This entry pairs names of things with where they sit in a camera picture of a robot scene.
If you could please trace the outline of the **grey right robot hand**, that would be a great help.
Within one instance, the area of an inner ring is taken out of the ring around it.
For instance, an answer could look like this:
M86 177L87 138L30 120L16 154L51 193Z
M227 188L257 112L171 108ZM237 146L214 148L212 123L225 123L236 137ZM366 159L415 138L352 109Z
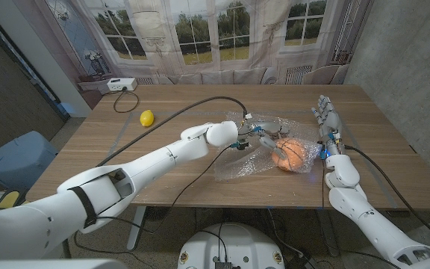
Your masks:
M331 100L324 95L318 98L317 108L311 109L319 125L320 140L328 156L345 154L342 142L342 122Z

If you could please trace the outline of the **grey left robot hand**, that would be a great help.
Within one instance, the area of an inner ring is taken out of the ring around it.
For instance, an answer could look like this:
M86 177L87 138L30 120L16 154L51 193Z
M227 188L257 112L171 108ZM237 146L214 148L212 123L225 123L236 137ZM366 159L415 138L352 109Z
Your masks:
M289 128L283 127L279 123L257 121L245 123L238 131L238 140L246 140L247 137L257 137L262 146L271 149L280 159L285 160L286 154L277 146L275 139L287 137Z

